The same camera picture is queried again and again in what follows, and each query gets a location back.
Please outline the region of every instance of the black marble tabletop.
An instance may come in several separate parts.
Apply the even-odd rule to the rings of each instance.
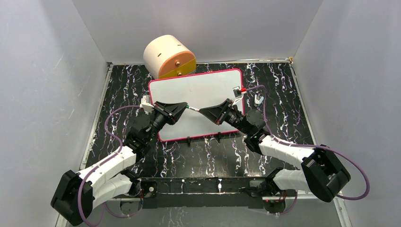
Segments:
[[[198,64],[196,73],[226,69],[240,69],[244,87],[266,87],[266,118],[275,135],[296,143],[313,142],[288,63]],[[152,79],[144,65],[113,66],[87,167],[118,148],[118,141],[105,133],[104,120],[121,106],[139,105]],[[245,112],[256,108],[255,92],[259,91],[245,96]],[[110,131],[124,139],[138,114],[143,113],[138,109],[121,110],[109,121]],[[233,133],[218,142],[216,136],[207,136],[193,140],[190,147],[177,141],[153,140],[148,154],[132,169],[141,177],[250,177],[266,176],[277,167],[293,169],[281,160],[249,151],[243,138],[242,133]]]

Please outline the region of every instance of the gray wall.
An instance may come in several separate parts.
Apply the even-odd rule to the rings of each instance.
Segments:
[[[354,227],[401,226],[400,12],[399,0],[325,0],[294,59],[317,142],[370,178],[369,196],[346,202]],[[350,169],[344,193],[357,196],[365,184]]]
[[[0,226],[54,226],[50,201],[78,170],[105,60],[70,0],[6,0],[0,72]]]
[[[174,35],[197,61],[294,56],[323,0],[73,0],[106,61],[142,63]]]

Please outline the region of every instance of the cylindrical container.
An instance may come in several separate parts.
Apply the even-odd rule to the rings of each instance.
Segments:
[[[183,76],[196,69],[195,55],[172,35],[150,42],[143,52],[143,60],[155,79]]]

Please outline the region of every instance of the whiteboard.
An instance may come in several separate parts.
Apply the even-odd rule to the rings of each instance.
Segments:
[[[242,87],[242,72],[239,69],[207,72],[201,74],[158,79],[149,82],[152,104],[187,102],[201,109],[223,103],[227,98],[235,100],[233,88]],[[244,112],[244,103],[237,103]],[[224,122],[216,125],[202,114],[186,109],[175,125],[166,124],[159,132],[161,141],[182,140],[187,137],[213,135],[219,132],[238,131]]]

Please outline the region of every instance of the yellow base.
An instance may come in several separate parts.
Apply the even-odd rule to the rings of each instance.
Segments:
[[[159,76],[159,79],[165,79],[165,78],[170,78],[170,77],[176,77],[178,76],[179,73],[181,73],[181,76],[187,75],[188,73],[195,71],[196,69],[196,59],[193,59],[182,66],[176,68],[175,70],[172,70],[162,76]]]

